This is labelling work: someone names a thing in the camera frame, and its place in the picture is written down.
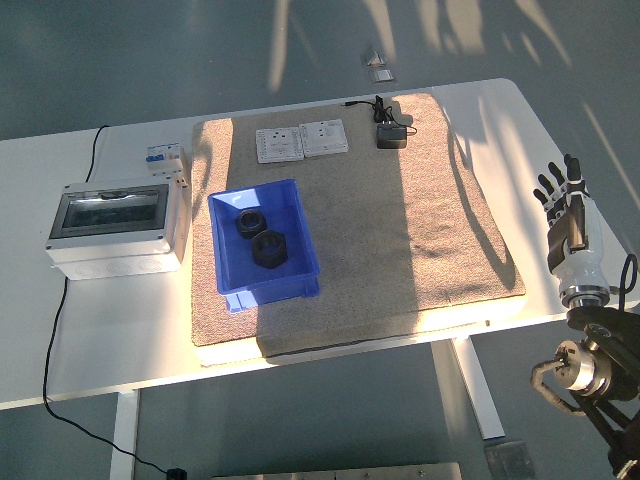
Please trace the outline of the robot right hand white shell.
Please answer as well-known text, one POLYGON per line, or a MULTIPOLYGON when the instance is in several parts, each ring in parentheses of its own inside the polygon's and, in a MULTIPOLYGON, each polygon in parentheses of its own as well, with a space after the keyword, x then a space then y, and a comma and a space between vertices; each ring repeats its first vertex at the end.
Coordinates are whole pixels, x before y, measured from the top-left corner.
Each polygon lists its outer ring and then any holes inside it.
POLYGON ((546 215, 547 266, 559 280, 559 296, 568 303, 577 295, 608 301, 608 281, 601 269, 603 237, 596 203, 591 198, 577 158, 566 154, 564 169, 548 164, 533 191, 546 215))

